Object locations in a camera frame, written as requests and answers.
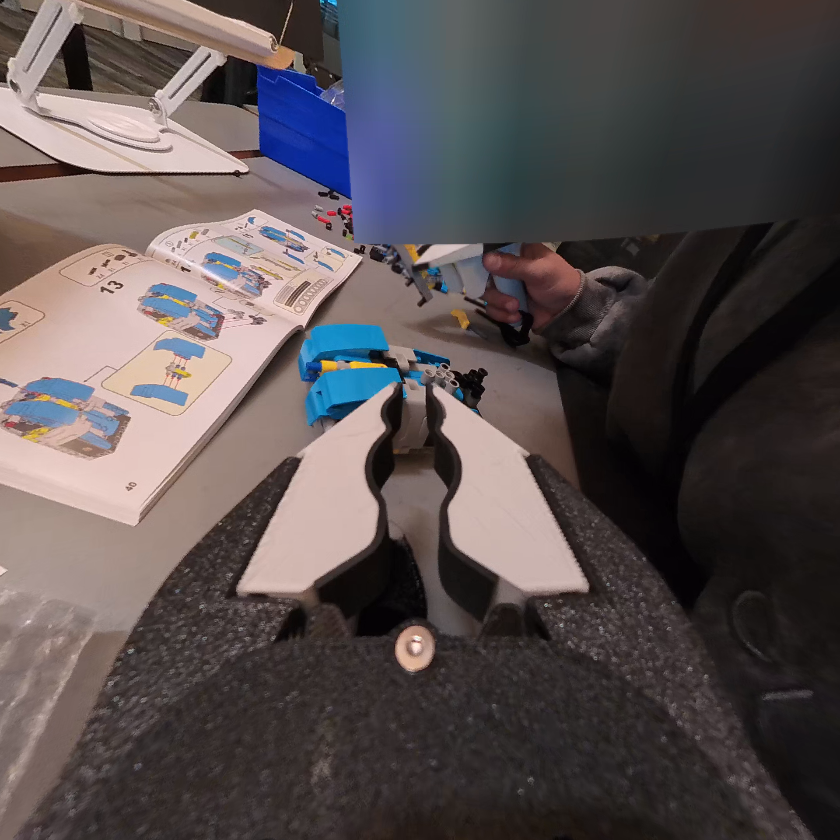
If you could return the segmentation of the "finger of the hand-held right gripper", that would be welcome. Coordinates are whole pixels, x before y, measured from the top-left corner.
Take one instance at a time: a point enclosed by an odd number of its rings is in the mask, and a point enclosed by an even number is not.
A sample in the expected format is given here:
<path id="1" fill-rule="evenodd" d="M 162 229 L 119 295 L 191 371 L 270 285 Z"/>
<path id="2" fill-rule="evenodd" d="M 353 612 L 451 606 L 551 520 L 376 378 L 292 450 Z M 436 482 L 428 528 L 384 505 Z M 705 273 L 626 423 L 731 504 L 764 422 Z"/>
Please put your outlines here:
<path id="1" fill-rule="evenodd" d="M 489 271 L 483 265 L 482 255 L 441 265 L 441 277 L 447 291 L 468 298 L 485 296 L 489 276 Z"/>
<path id="2" fill-rule="evenodd" d="M 458 263 L 466 259 L 481 257 L 485 244 L 469 245 L 419 245 L 414 246 L 412 270 L 428 270 Z"/>

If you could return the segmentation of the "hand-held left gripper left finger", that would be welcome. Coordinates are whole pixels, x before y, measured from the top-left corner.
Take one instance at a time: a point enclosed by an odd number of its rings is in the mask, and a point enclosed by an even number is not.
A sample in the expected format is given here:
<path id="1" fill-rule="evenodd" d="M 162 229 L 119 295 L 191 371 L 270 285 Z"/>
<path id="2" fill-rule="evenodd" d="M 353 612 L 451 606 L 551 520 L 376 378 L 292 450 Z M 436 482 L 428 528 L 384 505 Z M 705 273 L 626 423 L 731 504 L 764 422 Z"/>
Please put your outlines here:
<path id="1" fill-rule="evenodd" d="M 372 602 L 384 591 L 393 550 L 382 489 L 402 410 L 402 384 L 388 384 L 300 452 L 237 595 Z"/>

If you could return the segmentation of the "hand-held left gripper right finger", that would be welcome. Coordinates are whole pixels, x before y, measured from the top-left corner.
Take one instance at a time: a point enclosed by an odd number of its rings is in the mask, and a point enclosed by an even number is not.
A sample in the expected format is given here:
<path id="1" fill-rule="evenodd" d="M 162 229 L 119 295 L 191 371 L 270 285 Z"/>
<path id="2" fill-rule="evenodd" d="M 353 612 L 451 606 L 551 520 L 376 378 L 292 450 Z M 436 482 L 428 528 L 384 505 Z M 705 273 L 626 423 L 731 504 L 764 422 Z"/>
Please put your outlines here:
<path id="1" fill-rule="evenodd" d="M 530 453 L 444 388 L 427 385 L 426 409 L 434 470 L 446 488 L 437 551 L 446 595 L 483 621 L 498 603 L 587 593 Z"/>

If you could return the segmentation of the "pile of brick pieces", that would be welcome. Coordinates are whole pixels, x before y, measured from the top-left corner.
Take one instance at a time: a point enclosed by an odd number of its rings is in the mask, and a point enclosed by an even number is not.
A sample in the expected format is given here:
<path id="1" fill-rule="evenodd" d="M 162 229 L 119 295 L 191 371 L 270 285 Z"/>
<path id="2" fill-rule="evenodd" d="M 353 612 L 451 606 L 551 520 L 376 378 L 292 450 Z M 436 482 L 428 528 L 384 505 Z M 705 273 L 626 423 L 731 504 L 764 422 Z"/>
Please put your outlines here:
<path id="1" fill-rule="evenodd" d="M 355 250 L 360 254 L 367 255 L 368 257 L 373 259 L 373 261 L 377 261 L 379 263 L 382 263 L 383 265 L 389 266 L 392 273 L 398 275 L 402 279 L 402 281 L 404 283 L 404 286 L 408 287 L 406 285 L 406 280 L 402 275 L 403 266 L 402 266 L 402 263 L 401 263 L 401 260 L 400 260 L 400 256 L 397 252 L 397 248 L 399 246 L 406 246 L 407 249 L 409 250 L 409 253 L 410 253 L 410 252 L 414 251 L 414 246 L 418 246 L 418 245 L 388 245 L 388 244 L 363 245 L 363 244 L 357 244 L 355 246 Z M 437 295 L 437 294 L 438 295 L 460 296 L 460 297 L 464 298 L 463 295 L 456 294 L 456 293 L 449 293 L 447 291 L 446 285 L 443 282 L 443 279 L 441 277 L 441 267 L 428 269 L 427 270 L 427 278 L 428 278 L 429 288 L 434 289 L 433 299 L 434 299 L 434 296 Z"/>

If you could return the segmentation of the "blue brick vehicle model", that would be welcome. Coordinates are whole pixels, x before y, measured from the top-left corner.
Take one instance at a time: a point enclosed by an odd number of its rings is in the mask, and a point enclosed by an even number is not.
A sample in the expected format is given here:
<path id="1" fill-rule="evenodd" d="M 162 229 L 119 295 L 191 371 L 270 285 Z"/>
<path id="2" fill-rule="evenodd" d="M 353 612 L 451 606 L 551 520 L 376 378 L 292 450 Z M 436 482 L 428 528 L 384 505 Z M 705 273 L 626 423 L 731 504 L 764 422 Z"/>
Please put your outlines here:
<path id="1" fill-rule="evenodd" d="M 388 385 L 402 386 L 402 424 L 393 439 L 396 455 L 432 446 L 427 426 L 426 387 L 436 385 L 478 413 L 486 369 L 454 369 L 447 357 L 389 343 L 383 330 L 369 324 L 330 324 L 312 329 L 303 341 L 298 369 L 310 388 L 307 422 L 328 431 Z"/>

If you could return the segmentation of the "person's right hand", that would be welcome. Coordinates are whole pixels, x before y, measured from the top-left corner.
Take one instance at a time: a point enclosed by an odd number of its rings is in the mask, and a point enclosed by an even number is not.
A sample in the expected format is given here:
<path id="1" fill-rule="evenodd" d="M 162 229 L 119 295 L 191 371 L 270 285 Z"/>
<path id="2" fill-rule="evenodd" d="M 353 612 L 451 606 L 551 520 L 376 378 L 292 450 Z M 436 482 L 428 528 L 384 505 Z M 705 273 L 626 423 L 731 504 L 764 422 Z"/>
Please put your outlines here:
<path id="1" fill-rule="evenodd" d="M 528 294 L 536 333 L 560 315 L 581 288 L 580 271 L 542 243 L 520 244 L 518 255 L 492 250 L 482 256 L 482 264 L 492 275 L 483 297 L 487 316 L 498 323 L 518 322 L 518 300 L 501 291 L 497 282 L 500 278 L 519 281 Z"/>

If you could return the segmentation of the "blue plastic bin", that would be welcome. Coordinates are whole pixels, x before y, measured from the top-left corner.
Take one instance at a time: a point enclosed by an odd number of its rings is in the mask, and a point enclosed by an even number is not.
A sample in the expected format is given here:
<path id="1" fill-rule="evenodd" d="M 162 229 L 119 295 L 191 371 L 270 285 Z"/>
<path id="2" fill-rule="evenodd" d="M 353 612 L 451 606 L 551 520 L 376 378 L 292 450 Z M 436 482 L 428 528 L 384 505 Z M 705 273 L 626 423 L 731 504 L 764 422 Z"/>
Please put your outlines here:
<path id="1" fill-rule="evenodd" d="M 315 183 L 351 196 L 346 117 L 321 94 L 310 75 L 258 66 L 259 149 Z"/>

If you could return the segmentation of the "building instruction booklet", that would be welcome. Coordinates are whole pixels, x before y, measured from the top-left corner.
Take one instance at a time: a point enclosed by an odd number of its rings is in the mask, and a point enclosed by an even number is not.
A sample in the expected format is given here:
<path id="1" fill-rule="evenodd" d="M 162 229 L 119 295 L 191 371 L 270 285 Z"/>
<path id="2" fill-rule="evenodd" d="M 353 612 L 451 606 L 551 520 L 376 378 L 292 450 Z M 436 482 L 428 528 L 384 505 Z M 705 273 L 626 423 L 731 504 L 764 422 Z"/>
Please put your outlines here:
<path id="1" fill-rule="evenodd" d="M 4 291 L 2 485 L 138 524 L 362 259 L 252 210 Z"/>

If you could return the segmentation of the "crumpled clear plastic bag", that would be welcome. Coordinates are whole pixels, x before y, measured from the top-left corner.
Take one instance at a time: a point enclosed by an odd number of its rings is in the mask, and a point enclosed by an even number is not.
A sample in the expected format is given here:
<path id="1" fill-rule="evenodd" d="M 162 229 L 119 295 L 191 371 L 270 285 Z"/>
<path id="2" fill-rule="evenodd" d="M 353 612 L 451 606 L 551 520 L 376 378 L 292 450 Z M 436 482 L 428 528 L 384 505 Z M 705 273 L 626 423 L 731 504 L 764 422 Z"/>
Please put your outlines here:
<path id="1" fill-rule="evenodd" d="M 1 809 L 23 776 L 87 645 L 95 614 L 68 602 L 1 592 Z"/>

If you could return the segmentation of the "white laptop stand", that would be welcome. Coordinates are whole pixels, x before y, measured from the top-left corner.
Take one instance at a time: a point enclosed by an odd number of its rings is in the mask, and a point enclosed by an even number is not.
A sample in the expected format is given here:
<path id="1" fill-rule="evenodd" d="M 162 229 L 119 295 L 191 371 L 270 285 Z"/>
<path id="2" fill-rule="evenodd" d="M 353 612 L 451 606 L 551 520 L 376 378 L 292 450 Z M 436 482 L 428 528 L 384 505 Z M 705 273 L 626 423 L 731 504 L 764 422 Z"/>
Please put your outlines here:
<path id="1" fill-rule="evenodd" d="M 83 8 L 154 28 L 197 48 L 145 108 L 39 93 Z M 187 1 L 48 1 L 7 63 L 2 128 L 47 156 L 89 172 L 238 175 L 246 163 L 173 120 L 173 114 L 228 57 L 286 69 L 295 52 L 244 21 Z"/>

